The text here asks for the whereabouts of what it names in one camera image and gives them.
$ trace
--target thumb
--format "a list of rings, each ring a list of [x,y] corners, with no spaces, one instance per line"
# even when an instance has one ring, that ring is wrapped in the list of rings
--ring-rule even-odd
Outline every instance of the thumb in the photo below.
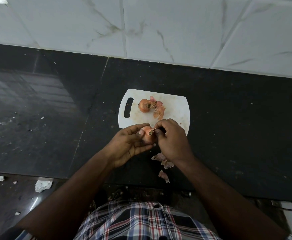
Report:
[[[144,130],[141,129],[136,134],[129,135],[128,136],[128,141],[131,142],[131,143],[138,142],[138,141],[140,141],[143,138],[144,134],[145,134]]]
[[[160,129],[155,129],[155,134],[158,137],[158,141],[166,139],[164,132],[162,132]]]

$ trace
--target person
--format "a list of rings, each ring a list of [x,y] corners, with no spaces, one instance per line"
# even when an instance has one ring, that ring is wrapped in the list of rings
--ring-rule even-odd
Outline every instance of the person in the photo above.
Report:
[[[197,160],[184,129],[172,119],[154,126],[158,145],[193,184],[219,236],[188,215],[157,202],[110,201],[84,220],[109,173],[154,146],[141,144],[144,131],[140,129],[144,126],[149,124],[120,130],[63,186],[0,239],[292,239],[292,235]]]

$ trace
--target plastic chopping board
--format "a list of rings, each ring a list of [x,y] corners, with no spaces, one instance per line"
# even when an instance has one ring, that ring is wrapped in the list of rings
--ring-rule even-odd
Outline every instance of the plastic chopping board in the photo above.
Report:
[[[175,120],[185,130],[187,135],[190,125],[190,112],[186,97],[136,89],[128,89],[120,103],[118,112],[119,128],[123,129],[131,125],[143,123],[149,123],[153,127],[156,124],[158,120],[153,117],[154,109],[151,109],[148,113],[142,113],[138,108],[139,102],[142,99],[150,99],[150,96],[153,96],[157,101],[161,101],[166,107],[164,119]],[[129,98],[134,100],[130,116],[125,118],[124,111]]]

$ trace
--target person's right hand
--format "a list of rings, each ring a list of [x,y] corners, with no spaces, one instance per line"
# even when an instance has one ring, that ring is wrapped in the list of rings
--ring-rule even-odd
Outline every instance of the person's right hand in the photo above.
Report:
[[[166,130],[166,134],[159,129],[160,127]],[[194,157],[186,133],[176,121],[172,119],[158,121],[154,129],[162,153],[171,162],[176,164]]]

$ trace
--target hand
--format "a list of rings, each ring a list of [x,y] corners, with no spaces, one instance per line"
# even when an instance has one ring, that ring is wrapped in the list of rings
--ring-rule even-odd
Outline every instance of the hand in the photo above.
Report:
[[[141,138],[144,131],[141,128],[149,124],[137,124],[121,129],[112,140],[102,149],[108,156],[113,167],[124,165],[132,156],[152,149],[153,145],[143,145]]]
[[[166,130],[166,134],[158,129],[160,127]],[[158,137],[158,145],[164,156],[170,161],[176,164],[183,159],[194,158],[186,133],[176,121],[161,120],[156,123],[154,128]]]

